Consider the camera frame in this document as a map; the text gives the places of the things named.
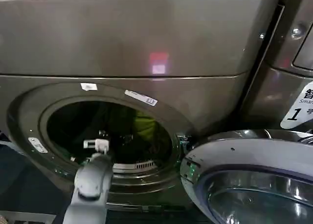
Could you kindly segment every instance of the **chrome door rim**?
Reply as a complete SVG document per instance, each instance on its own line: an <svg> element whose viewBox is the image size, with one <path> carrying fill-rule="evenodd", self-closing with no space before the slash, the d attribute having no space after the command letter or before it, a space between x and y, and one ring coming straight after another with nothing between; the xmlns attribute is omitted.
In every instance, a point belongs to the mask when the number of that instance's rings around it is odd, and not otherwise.
<svg viewBox="0 0 313 224"><path fill-rule="evenodd" d="M185 157L180 168L181 181L191 200L208 218L219 224L203 195L210 174L221 170L257 169L311 182L312 155L311 145L298 142L263 138L220 139L197 147Z"/></svg>

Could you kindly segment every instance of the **white sticker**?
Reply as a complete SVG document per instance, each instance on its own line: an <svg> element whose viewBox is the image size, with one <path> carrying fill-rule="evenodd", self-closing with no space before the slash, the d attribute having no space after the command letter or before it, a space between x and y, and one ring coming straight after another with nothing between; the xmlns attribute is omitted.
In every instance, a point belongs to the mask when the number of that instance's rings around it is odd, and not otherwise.
<svg viewBox="0 0 313 224"><path fill-rule="evenodd" d="M94 84L94 83L80 83L80 85L81 85L82 89L85 91L98 90L97 84Z"/></svg>
<svg viewBox="0 0 313 224"><path fill-rule="evenodd" d="M282 122L280 122L280 126L283 129L292 129L311 119L313 119L313 81L302 89Z"/></svg>
<svg viewBox="0 0 313 224"><path fill-rule="evenodd" d="M142 95L139 93L136 93L134 91L130 91L130 90L125 90L125 94L129 97L135 98L141 102L144 102L146 104L149 104L151 106L155 106L157 104L157 100L150 98L146 95Z"/></svg>
<svg viewBox="0 0 313 224"><path fill-rule="evenodd" d="M28 141L30 144L40 153L48 153L48 150L41 144L39 139L35 137L29 137Z"/></svg>

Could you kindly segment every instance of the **metal frame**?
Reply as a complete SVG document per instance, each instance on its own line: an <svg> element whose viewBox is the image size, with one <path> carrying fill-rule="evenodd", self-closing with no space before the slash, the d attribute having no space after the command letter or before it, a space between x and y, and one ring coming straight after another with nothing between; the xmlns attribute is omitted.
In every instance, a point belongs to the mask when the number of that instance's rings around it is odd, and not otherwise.
<svg viewBox="0 0 313 224"><path fill-rule="evenodd" d="M0 215L4 216L9 221L9 223L14 223L15 221L24 221L52 224L56 217L56 215L44 213L24 213L11 211L0 211Z"/></svg>

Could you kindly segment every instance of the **round door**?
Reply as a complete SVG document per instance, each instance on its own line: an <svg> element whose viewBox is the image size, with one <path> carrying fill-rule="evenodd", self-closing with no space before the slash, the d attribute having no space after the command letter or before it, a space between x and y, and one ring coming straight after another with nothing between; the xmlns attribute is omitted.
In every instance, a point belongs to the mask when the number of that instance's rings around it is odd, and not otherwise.
<svg viewBox="0 0 313 224"><path fill-rule="evenodd" d="M242 130L209 137L182 161L182 184L215 224L309 224L313 134Z"/></svg>

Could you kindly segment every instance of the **warning sticker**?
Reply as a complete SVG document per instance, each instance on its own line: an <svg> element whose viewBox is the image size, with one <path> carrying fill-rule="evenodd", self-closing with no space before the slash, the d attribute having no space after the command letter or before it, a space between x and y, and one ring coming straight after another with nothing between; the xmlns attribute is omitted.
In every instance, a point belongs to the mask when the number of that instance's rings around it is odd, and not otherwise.
<svg viewBox="0 0 313 224"><path fill-rule="evenodd" d="M283 129L292 129L311 119L313 119L313 81L303 88L280 122L280 126Z"/></svg>
<svg viewBox="0 0 313 224"><path fill-rule="evenodd" d="M125 90L125 94L129 97L135 98L141 102L144 102L146 104L149 104L151 106L155 106L157 104L157 100L150 98L146 95L142 95L139 93L136 93L134 91L130 91L130 90Z"/></svg>

